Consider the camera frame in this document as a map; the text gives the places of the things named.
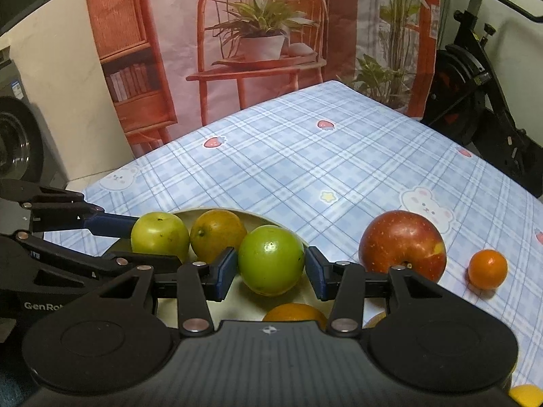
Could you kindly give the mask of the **blue plaid bed sheet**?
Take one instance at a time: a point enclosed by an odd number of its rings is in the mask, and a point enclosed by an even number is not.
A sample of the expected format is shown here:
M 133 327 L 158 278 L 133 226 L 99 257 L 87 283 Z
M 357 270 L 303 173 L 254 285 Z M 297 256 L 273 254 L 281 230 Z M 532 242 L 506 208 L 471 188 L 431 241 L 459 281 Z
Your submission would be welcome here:
M 246 210 L 296 232 L 331 261 L 355 260 L 379 214 L 430 199 L 446 243 L 441 284 L 508 324 L 513 380 L 542 382 L 542 206 L 475 153 L 338 82 L 279 97 L 200 128 L 90 184 L 86 199 L 140 216 Z M 498 289 L 468 280 L 478 251 L 501 253 Z

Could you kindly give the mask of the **printed chair plant backdrop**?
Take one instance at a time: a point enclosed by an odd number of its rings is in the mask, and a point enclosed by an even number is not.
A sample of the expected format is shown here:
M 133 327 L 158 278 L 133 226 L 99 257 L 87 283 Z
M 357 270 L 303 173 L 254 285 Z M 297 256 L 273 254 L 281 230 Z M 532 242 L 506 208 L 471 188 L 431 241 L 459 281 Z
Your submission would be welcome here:
M 440 0 L 87 0 L 97 55 L 133 147 L 150 151 L 329 80 L 420 118 Z

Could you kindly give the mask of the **green apple with dimple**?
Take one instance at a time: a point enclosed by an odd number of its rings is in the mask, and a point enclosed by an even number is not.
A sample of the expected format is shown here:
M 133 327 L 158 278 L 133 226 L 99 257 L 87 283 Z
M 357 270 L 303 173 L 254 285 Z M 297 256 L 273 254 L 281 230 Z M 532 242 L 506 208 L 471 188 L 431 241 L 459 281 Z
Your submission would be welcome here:
M 190 236 L 177 215 L 150 212 L 134 223 L 131 247 L 136 254 L 172 255 L 185 263 L 189 260 Z

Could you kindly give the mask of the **orange tangerine in plate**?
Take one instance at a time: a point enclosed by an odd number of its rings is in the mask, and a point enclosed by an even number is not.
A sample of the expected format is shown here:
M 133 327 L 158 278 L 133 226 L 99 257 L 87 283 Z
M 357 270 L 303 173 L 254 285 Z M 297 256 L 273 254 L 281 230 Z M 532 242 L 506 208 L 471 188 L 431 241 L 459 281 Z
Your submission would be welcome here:
M 268 311 L 264 322 L 301 322 L 315 321 L 321 330 L 327 327 L 327 317 L 313 306 L 302 303 L 286 303 Z

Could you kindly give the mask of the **washing machine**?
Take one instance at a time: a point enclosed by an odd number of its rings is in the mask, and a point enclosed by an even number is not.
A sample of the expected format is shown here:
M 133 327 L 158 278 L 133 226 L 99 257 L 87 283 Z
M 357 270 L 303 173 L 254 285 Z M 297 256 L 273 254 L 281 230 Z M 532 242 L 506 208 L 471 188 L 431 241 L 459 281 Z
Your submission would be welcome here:
M 47 142 L 48 129 L 27 97 L 8 46 L 1 49 L 1 178 L 65 188 L 62 166 Z

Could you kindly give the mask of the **yellow lemon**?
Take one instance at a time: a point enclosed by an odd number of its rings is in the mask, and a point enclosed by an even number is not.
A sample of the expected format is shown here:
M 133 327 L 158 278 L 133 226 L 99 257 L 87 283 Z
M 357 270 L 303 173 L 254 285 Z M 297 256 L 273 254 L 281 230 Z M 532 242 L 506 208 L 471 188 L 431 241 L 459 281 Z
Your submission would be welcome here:
M 509 390 L 509 396 L 523 407 L 541 407 L 543 390 L 536 385 L 524 384 Z

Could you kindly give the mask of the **orange greenish citrus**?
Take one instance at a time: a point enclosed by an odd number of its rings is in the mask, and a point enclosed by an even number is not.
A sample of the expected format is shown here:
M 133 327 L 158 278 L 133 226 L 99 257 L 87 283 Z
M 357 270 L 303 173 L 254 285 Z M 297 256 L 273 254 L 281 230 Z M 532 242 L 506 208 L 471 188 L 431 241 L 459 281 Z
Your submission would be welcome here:
M 196 257 L 213 263 L 226 248 L 238 250 L 248 231 L 238 216 L 229 210 L 208 210 L 190 229 L 190 245 Z

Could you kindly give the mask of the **shiny green apple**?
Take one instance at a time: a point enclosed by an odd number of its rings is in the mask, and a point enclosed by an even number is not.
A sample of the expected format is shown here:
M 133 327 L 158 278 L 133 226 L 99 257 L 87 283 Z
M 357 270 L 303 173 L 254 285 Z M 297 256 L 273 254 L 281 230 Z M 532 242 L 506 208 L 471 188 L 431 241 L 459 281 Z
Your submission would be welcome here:
M 239 273 L 255 293 L 275 297 L 292 289 L 305 267 L 305 247 L 291 231 L 261 225 L 250 232 L 238 250 Z

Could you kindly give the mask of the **large red apple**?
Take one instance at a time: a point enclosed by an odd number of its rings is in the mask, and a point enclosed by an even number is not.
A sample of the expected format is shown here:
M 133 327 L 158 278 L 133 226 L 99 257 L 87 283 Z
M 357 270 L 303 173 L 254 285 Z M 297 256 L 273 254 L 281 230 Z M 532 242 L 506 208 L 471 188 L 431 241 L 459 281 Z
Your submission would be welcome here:
M 412 269 L 438 282 L 446 270 L 446 246 L 429 219 L 410 211 L 387 211 L 362 234 L 359 262 L 369 272 L 388 273 L 394 266 Z

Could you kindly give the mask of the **black exercise bike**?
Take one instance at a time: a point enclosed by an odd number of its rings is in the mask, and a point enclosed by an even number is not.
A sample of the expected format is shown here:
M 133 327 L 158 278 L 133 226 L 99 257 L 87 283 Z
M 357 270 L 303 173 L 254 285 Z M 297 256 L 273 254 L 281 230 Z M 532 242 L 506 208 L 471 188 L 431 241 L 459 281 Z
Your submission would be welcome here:
M 511 0 L 497 0 L 521 16 L 540 24 L 535 16 Z M 486 162 L 513 179 L 535 197 L 542 195 L 542 147 L 516 127 L 503 90 L 485 52 L 496 32 L 484 25 L 475 33 L 482 0 L 469 0 L 455 11 L 459 23 L 455 40 L 436 52 L 435 71 L 422 124 L 461 146 L 471 146 Z

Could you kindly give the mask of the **small orange tangerine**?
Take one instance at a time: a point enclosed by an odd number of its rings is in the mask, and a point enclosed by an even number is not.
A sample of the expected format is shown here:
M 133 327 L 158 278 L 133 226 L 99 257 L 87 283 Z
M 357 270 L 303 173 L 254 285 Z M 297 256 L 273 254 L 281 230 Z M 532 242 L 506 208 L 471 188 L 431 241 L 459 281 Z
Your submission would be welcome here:
M 507 260 L 495 250 L 478 251 L 471 257 L 468 264 L 468 280 L 478 289 L 498 289 L 503 284 L 507 274 Z

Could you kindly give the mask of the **beige round plate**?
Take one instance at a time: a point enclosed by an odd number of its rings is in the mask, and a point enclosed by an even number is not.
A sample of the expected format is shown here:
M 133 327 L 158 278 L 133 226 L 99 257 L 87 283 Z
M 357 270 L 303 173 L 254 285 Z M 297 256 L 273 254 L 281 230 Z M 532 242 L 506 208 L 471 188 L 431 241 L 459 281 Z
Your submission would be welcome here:
M 183 220 L 187 229 L 190 230 L 196 219 L 208 210 L 211 210 L 211 208 L 181 210 L 175 214 Z M 279 223 L 254 213 L 241 210 L 230 211 L 238 215 L 248 232 L 264 224 L 280 226 Z M 131 251 L 132 248 L 129 239 L 117 239 L 106 253 L 130 253 Z M 173 328 L 177 328 L 176 298 L 159 298 L 156 309 L 156 316 L 166 326 Z M 322 302 L 316 297 L 305 271 L 292 289 L 278 297 L 264 297 L 254 293 L 244 284 L 239 274 L 237 274 L 225 299 L 222 302 L 208 301 L 207 304 L 213 324 L 215 327 L 218 327 L 218 324 L 222 320 L 260 322 L 264 315 L 274 307 L 292 302 L 313 306 L 327 317 L 330 316 L 333 305 L 333 301 Z

